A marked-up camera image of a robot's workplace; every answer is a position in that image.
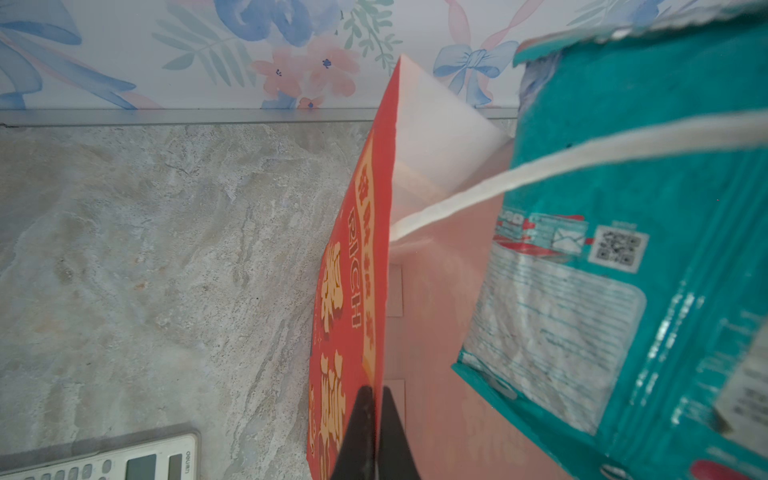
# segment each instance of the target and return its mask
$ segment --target calculator display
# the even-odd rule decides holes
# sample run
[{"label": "calculator display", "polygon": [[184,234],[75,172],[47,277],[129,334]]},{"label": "calculator display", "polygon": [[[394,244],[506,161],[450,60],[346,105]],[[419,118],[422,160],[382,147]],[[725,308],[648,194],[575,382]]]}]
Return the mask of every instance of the calculator display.
[{"label": "calculator display", "polygon": [[132,458],[125,465],[125,480],[154,480],[157,455]]}]

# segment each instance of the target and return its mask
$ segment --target calculator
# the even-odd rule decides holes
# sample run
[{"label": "calculator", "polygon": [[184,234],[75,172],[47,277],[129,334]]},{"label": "calculator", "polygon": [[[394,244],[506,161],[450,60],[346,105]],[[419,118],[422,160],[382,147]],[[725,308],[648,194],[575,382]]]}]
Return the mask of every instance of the calculator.
[{"label": "calculator", "polygon": [[188,433],[0,474],[0,480],[197,480],[200,437]]}]

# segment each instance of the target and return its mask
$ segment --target pink flower print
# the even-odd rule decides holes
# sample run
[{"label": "pink flower print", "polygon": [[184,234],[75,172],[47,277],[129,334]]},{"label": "pink flower print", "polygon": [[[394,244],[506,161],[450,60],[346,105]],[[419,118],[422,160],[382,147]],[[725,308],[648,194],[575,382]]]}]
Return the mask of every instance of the pink flower print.
[{"label": "pink flower print", "polygon": [[334,94],[349,97],[355,93],[355,82],[349,75],[360,72],[355,61],[358,52],[340,48],[334,37],[315,37],[306,52],[303,63],[312,72],[310,90],[320,93],[330,84]]},{"label": "pink flower print", "polygon": [[264,91],[273,97],[277,92],[293,98],[301,96],[299,80],[302,77],[301,62],[290,54],[290,48],[276,48],[272,52],[272,62],[256,60],[250,66],[266,77]]},{"label": "pink flower print", "polygon": [[323,97],[317,97],[317,98],[307,98],[304,97],[301,100],[299,100],[299,107],[298,108],[318,108],[323,103]]}]

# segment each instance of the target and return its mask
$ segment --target white strap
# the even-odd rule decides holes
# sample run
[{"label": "white strap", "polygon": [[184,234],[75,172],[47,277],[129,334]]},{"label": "white strap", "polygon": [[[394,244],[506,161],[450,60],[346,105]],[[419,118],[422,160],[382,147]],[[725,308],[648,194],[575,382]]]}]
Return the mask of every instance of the white strap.
[{"label": "white strap", "polygon": [[691,117],[597,138],[541,157],[483,180],[474,187],[403,217],[389,228],[389,241],[496,195],[555,175],[603,164],[652,160],[705,151],[768,147],[768,110]]}]

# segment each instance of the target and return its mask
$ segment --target blue bow print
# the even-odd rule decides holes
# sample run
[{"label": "blue bow print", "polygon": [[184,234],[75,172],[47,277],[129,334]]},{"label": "blue bow print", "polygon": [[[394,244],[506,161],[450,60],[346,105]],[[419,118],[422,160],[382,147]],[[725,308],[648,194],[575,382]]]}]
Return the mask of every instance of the blue bow print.
[{"label": "blue bow print", "polygon": [[436,77],[447,77],[458,72],[448,86],[458,95],[464,87],[467,70],[470,70],[467,103],[472,106],[485,105],[491,103],[491,99],[480,89],[477,73],[480,72],[488,78],[498,77],[512,62],[518,45],[516,41],[505,41],[491,51],[472,51],[469,45],[450,45],[438,53],[432,73]]}]

